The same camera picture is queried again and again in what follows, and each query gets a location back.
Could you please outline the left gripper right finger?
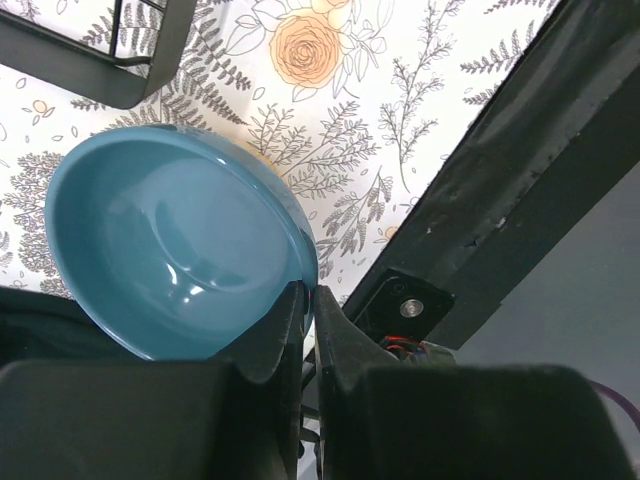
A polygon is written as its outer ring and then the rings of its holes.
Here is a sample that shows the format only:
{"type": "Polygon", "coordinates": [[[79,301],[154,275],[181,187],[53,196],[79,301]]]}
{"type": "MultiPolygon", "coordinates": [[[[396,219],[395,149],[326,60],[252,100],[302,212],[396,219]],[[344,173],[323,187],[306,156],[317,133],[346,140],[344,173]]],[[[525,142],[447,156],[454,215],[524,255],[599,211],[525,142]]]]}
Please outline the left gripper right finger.
{"type": "Polygon", "coordinates": [[[355,479],[375,472],[371,375],[397,361],[346,317],[329,287],[316,288],[313,309],[321,477],[355,479]]]}

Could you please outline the blue ceramic bowl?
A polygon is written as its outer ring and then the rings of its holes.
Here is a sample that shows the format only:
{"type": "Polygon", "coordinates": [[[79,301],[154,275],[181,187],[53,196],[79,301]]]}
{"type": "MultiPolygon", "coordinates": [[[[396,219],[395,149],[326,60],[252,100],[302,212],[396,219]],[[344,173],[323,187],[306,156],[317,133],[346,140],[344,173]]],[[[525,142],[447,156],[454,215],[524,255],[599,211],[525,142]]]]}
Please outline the blue ceramic bowl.
{"type": "Polygon", "coordinates": [[[262,159],[177,125],[94,135],[56,167],[46,238],[90,319],[146,360],[213,356],[285,287],[318,283],[311,225],[262,159]]]}

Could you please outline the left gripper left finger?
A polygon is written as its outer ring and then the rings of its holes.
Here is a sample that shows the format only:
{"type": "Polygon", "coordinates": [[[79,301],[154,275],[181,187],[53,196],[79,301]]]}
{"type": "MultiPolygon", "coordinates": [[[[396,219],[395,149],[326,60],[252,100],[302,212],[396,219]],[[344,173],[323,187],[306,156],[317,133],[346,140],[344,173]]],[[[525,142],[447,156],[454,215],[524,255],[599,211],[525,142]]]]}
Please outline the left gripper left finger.
{"type": "Polygon", "coordinates": [[[294,479],[299,450],[306,288],[290,282],[267,314],[223,351],[223,479],[294,479]]]}

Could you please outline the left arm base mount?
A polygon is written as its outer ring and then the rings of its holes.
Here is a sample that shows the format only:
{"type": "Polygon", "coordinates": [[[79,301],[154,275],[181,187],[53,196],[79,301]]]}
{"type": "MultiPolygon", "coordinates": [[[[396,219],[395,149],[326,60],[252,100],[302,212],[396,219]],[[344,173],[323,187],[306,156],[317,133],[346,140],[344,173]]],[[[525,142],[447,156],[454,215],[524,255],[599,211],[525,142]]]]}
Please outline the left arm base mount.
{"type": "Polygon", "coordinates": [[[427,340],[453,306],[451,294],[392,270],[367,296],[353,323],[402,363],[454,366],[452,351],[427,340]]]}

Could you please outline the black wire dish rack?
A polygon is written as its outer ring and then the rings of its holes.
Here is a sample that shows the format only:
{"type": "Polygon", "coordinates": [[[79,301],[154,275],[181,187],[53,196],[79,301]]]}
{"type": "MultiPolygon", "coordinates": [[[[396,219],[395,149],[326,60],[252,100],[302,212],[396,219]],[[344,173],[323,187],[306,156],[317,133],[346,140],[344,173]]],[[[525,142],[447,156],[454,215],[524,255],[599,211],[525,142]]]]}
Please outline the black wire dish rack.
{"type": "Polygon", "coordinates": [[[106,106],[130,109],[176,75],[196,9],[194,1],[144,4],[161,14],[152,55],[117,55],[123,3],[116,1],[106,52],[2,10],[1,64],[106,106]]]}

